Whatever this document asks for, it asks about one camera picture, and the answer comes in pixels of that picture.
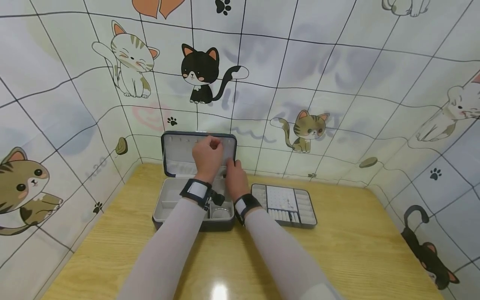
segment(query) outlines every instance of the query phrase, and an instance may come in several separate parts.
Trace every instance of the wallpaper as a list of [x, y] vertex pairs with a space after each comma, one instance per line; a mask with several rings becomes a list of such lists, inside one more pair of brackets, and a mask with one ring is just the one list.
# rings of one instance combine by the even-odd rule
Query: wallpaper
[[166, 130], [368, 188], [447, 300], [480, 294], [480, 0], [0, 2], [0, 290], [39, 299]]

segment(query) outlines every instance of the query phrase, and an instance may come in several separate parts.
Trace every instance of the wrist band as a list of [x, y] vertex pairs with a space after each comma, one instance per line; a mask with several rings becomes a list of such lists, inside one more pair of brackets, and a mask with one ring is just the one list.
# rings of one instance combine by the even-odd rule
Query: wrist band
[[180, 196], [196, 201], [198, 206], [207, 211], [209, 208], [207, 199], [211, 189], [212, 185], [210, 183], [190, 178], [180, 192]]
[[235, 216], [240, 224], [245, 226], [245, 215], [256, 207], [262, 207], [252, 194], [245, 194], [235, 202]]

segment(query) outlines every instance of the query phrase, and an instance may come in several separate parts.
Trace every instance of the orange heart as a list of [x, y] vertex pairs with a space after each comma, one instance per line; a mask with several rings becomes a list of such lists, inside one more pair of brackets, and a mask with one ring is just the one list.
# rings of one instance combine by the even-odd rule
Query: orange heart
[[185, 0], [132, 0], [133, 7], [139, 13], [157, 18], [157, 12], [166, 19], [167, 16]]

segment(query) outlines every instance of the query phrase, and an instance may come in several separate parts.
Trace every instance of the open jewelry box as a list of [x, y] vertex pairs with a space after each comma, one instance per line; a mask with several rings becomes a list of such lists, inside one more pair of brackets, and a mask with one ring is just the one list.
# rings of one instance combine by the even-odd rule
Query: open jewelry box
[[163, 170], [171, 178], [163, 182], [158, 201], [153, 212], [152, 220], [158, 230], [168, 215], [181, 199], [180, 192], [189, 178], [197, 173], [192, 149], [195, 143], [206, 136], [218, 137], [223, 144], [223, 158], [220, 170], [212, 184], [212, 190], [224, 195], [221, 206], [210, 201], [210, 209], [200, 226], [200, 231], [229, 231], [235, 223], [233, 201], [226, 193], [225, 175], [227, 172], [227, 158], [235, 160], [237, 139], [233, 134], [166, 131], [162, 135]]

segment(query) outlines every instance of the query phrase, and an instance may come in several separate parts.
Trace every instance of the black paw print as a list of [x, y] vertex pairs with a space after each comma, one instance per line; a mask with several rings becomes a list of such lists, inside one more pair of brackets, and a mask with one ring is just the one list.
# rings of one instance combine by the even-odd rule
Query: black paw print
[[175, 126], [175, 125], [178, 124], [178, 123], [177, 123], [177, 119], [174, 118], [174, 117], [168, 118], [168, 119], [167, 119], [167, 123], [170, 123], [170, 125], [172, 125], [172, 126]]
[[437, 168], [430, 170], [430, 174], [430, 178], [432, 178], [433, 180], [437, 180], [442, 175], [440, 173], [440, 169], [437, 170]]
[[216, 13], [222, 13], [226, 16], [228, 15], [227, 11], [230, 11], [232, 7], [229, 5], [230, 0], [215, 0]]
[[102, 208], [103, 204], [101, 204], [100, 202], [96, 203], [95, 204], [95, 208], [93, 209], [93, 212], [98, 214], [100, 212], [100, 209]]

